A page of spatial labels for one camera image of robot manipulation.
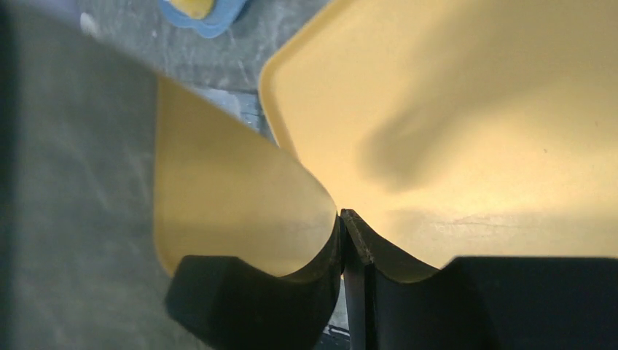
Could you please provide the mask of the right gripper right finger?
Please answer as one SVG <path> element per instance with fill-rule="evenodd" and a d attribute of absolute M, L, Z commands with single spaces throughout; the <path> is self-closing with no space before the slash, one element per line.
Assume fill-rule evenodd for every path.
<path fill-rule="evenodd" d="M 356 212 L 345 228 L 353 349 L 615 349 L 617 261 L 457 257 L 434 268 Z"/>

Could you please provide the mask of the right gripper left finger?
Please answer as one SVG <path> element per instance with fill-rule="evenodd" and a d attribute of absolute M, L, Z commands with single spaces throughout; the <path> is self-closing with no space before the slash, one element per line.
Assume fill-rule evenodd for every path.
<path fill-rule="evenodd" d="M 212 349 L 312 349 L 340 294 L 342 224 L 298 271 L 275 277 L 238 257 L 188 255 L 165 308 Z"/>

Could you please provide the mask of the yellow serving tray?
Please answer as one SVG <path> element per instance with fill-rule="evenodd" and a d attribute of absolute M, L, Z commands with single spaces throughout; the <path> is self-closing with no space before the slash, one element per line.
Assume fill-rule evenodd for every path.
<path fill-rule="evenodd" d="M 259 95 L 337 207 L 429 265 L 617 256 L 615 1 L 332 1 Z"/>

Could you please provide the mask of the blue three-tier cake stand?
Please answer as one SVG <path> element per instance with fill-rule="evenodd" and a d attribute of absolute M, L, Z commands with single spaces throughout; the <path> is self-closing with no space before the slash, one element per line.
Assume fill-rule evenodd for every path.
<path fill-rule="evenodd" d="M 202 20 L 194 20 L 175 9 L 169 1 L 157 1 L 163 17 L 173 26 L 192 29 L 206 39 L 213 39 L 223 34 L 250 4 L 247 0 L 215 0 L 210 14 Z"/>

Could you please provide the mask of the yellow cupcake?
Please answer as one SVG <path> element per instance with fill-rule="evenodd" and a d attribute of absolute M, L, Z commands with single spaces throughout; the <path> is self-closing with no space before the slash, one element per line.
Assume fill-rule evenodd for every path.
<path fill-rule="evenodd" d="M 202 20 L 211 13 L 215 0 L 170 0 L 171 5 L 194 20 Z"/>

